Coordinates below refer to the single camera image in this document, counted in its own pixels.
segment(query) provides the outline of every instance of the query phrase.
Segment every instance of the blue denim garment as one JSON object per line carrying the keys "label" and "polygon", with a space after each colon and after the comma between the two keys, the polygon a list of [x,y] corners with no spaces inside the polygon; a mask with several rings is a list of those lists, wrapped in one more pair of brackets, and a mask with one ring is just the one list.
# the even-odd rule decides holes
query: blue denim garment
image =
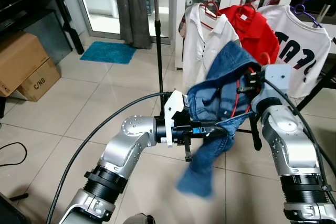
{"label": "blue denim garment", "polygon": [[243,48],[230,41],[218,53],[206,80],[193,86],[188,92],[191,118],[199,121],[215,120],[227,130],[223,137],[209,137],[193,155],[190,166],[177,183],[177,188],[184,193],[194,193],[201,197],[212,194],[212,164],[222,152],[229,150],[234,143],[238,127],[252,115],[245,113],[250,98],[239,94],[235,117],[230,118],[234,109],[237,84],[246,86],[244,73],[248,66],[259,69],[260,65]]}

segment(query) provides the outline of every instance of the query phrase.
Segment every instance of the clothes hanger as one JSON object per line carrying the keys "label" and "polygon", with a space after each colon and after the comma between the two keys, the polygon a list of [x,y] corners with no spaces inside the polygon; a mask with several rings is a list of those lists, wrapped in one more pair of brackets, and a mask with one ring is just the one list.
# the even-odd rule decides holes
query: clothes hanger
{"label": "clothes hanger", "polygon": [[[216,8],[216,12],[215,12],[215,13],[207,12],[207,11],[206,11],[206,8],[207,8],[207,6],[208,6],[209,4],[213,4],[213,5],[215,6],[215,8]],[[208,2],[206,2],[205,4],[200,4],[199,6],[204,6],[204,13],[205,13],[206,15],[210,16],[210,17],[213,18],[213,19],[217,19],[218,16],[221,15],[221,14],[219,13],[218,6],[217,6],[217,4],[215,3],[215,0],[208,1]],[[204,23],[204,22],[202,22],[202,21],[201,21],[201,24],[204,25],[204,26],[206,26],[206,27],[208,27],[208,28],[210,28],[210,29],[213,29],[213,27],[207,25],[206,23]]]}
{"label": "clothes hanger", "polygon": [[297,4],[294,7],[291,6],[290,10],[296,15],[305,14],[306,16],[310,17],[313,20],[313,22],[316,26],[322,28],[322,26],[319,23],[316,22],[316,19],[312,15],[310,15],[309,13],[306,12],[306,7],[304,6],[304,3],[307,2],[307,1],[310,1],[310,0],[303,0],[301,4]]}
{"label": "clothes hanger", "polygon": [[[265,65],[269,65],[271,64],[271,60],[269,58],[269,54],[266,53],[266,52],[262,52],[261,55],[260,55],[260,58],[265,58],[266,59],[266,64]],[[248,70],[251,72],[251,73],[254,73],[254,70],[251,68],[251,67],[248,67]],[[236,85],[237,85],[237,90],[239,88],[239,79],[236,80]],[[231,114],[231,118],[233,118],[235,116],[235,113],[236,113],[236,109],[237,109],[237,106],[238,106],[238,100],[239,100],[239,93],[237,92],[236,94],[236,100],[235,100],[235,106],[234,106],[234,109],[232,110],[232,114]],[[247,113],[251,108],[251,104],[249,104],[245,110],[244,113]]]}
{"label": "clothes hanger", "polygon": [[[256,13],[256,9],[254,8],[254,6],[252,5],[252,2],[254,2],[254,1],[257,1],[257,0],[250,0],[250,2],[249,3],[246,3],[246,4],[244,4],[244,5],[242,5],[241,7],[239,7],[239,16],[240,17],[242,17],[242,12],[243,12],[243,10],[244,10],[244,8],[245,8],[245,6],[247,6],[247,7],[250,7],[250,8],[252,8],[253,9],[253,14],[252,15],[250,15],[250,16],[246,16],[245,18],[246,18],[246,20],[253,20],[253,18],[254,18],[254,16],[255,16],[255,13]],[[243,30],[243,29],[241,29],[240,27],[238,27],[237,25],[236,25],[236,20],[235,20],[235,22],[234,22],[234,24],[232,24],[233,25],[233,27],[235,28],[235,29],[238,29],[238,30],[240,30],[242,33],[245,33],[246,31],[245,30]]]}
{"label": "clothes hanger", "polygon": [[252,5],[252,2],[255,2],[255,1],[257,1],[257,0],[250,0],[250,2],[249,3],[246,3],[246,4],[244,4],[244,5],[242,5],[241,7],[240,7],[240,12],[239,12],[239,14],[241,14],[241,12],[243,11],[243,9],[244,9],[244,6],[248,6],[248,7],[250,7],[250,8],[252,8],[253,9],[253,16],[255,15],[255,13],[256,13],[256,9],[254,8],[254,6]]}

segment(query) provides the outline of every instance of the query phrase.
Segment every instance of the white t-shirt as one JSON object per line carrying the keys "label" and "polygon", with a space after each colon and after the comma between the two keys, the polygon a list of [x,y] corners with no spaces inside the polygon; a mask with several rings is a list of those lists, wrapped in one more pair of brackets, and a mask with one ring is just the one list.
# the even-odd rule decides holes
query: white t-shirt
{"label": "white t-shirt", "polygon": [[[213,30],[202,25],[201,21]],[[204,13],[200,3],[186,9],[185,25],[183,87],[187,92],[193,85],[205,80],[220,50],[231,40],[239,41],[239,37],[224,14],[213,19]]]}
{"label": "white t-shirt", "polygon": [[327,31],[307,26],[288,5],[269,5],[258,11],[278,37],[280,50],[276,63],[292,66],[288,95],[294,98],[309,95],[330,50]]}

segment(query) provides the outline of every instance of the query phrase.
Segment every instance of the black cord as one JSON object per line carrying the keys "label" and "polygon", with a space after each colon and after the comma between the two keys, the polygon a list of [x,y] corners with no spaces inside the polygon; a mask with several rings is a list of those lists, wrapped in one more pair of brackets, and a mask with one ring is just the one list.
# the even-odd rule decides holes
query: black cord
{"label": "black cord", "polygon": [[[279,93],[279,95],[282,96],[282,98],[284,98],[286,100],[286,102],[292,107],[292,109],[294,110],[295,114],[298,115],[298,117],[300,118],[300,120],[303,122],[306,131],[308,133],[308,138],[310,139],[310,141],[313,142],[315,151],[316,151],[316,156],[317,156],[317,160],[319,162],[320,165],[320,171],[321,171],[321,177],[323,180],[323,183],[326,185],[328,184],[327,182],[327,177],[325,176],[325,171],[324,171],[324,165],[323,165],[323,160],[322,160],[322,156],[321,156],[321,152],[320,152],[320,148],[318,145],[318,142],[311,130],[311,128],[309,127],[307,121],[303,118],[302,114],[300,113],[300,111],[296,108],[296,106],[291,102],[291,100],[280,90],[278,89],[273,83],[271,83],[269,80],[266,80],[265,78],[263,78],[263,81],[265,83],[267,83],[268,85],[270,85],[275,91],[277,91]],[[333,203],[333,205],[336,208],[336,200],[334,199],[334,197],[332,196],[330,191],[326,192],[330,201]]]}
{"label": "black cord", "polygon": [[152,98],[152,97],[158,97],[160,95],[170,95],[171,92],[163,92],[163,93],[155,93],[155,94],[150,94],[150,95],[146,95],[145,97],[142,97],[142,98],[139,98],[129,104],[127,104],[126,106],[122,107],[121,109],[119,109],[117,112],[114,112],[112,115],[110,115],[108,118],[106,118],[101,124],[99,124],[91,133],[90,135],[84,140],[84,142],[78,147],[78,149],[76,150],[76,152],[74,153],[74,155],[72,156],[71,160],[69,161],[63,175],[62,175],[62,178],[59,182],[59,185],[57,187],[57,191],[55,193],[55,196],[54,196],[54,199],[52,200],[52,204],[51,204],[51,207],[50,207],[50,210],[49,210],[49,214],[48,214],[48,218],[47,218],[47,222],[46,224],[50,224],[51,223],[51,219],[52,219],[52,216],[53,216],[53,213],[54,213],[54,210],[55,210],[55,207],[56,207],[56,203],[57,203],[57,200],[58,200],[58,197],[60,195],[60,192],[62,190],[62,186],[63,186],[63,183],[67,177],[67,174],[72,166],[72,164],[74,163],[76,157],[78,156],[78,154],[80,153],[80,151],[84,148],[84,146],[89,142],[89,140],[96,134],[97,131],[99,131],[105,124],[107,124],[111,119],[113,119],[115,116],[117,116],[118,114],[120,114],[121,112],[123,112],[125,109],[129,108],[130,106],[138,103],[138,102],[141,102],[143,100],[146,100],[146,99],[149,99],[149,98]]}
{"label": "black cord", "polygon": [[4,166],[8,166],[8,165],[19,165],[19,164],[23,163],[24,160],[26,160],[26,157],[27,157],[27,154],[28,154],[28,152],[27,152],[27,148],[26,148],[22,143],[20,143],[20,142],[15,142],[15,143],[11,143],[11,144],[6,144],[6,145],[2,146],[2,147],[0,148],[0,150],[2,150],[3,148],[5,148],[5,147],[7,147],[7,146],[13,145],[13,144],[19,144],[19,145],[21,145],[21,146],[23,147],[23,149],[25,149],[25,156],[24,156],[24,158],[23,158],[19,163],[3,164],[3,165],[0,165],[0,167],[4,167]]}

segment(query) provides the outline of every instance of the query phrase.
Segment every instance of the purple hanger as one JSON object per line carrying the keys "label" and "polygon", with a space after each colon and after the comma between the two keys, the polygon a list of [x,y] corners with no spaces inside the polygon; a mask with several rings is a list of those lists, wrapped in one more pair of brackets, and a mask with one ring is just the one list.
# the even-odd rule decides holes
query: purple hanger
{"label": "purple hanger", "polygon": [[322,28],[322,26],[316,22],[316,19],[315,19],[313,16],[311,16],[309,13],[306,13],[306,7],[305,7],[303,4],[304,4],[305,2],[307,2],[307,1],[310,1],[310,0],[303,0],[301,4],[297,4],[297,5],[294,6],[294,7],[291,6],[290,9],[291,9],[292,12],[295,13],[296,15],[301,15],[301,14],[305,14],[305,15],[307,15],[308,17],[310,17],[310,18],[313,20],[313,22],[314,22],[314,24],[315,24],[316,26]]}

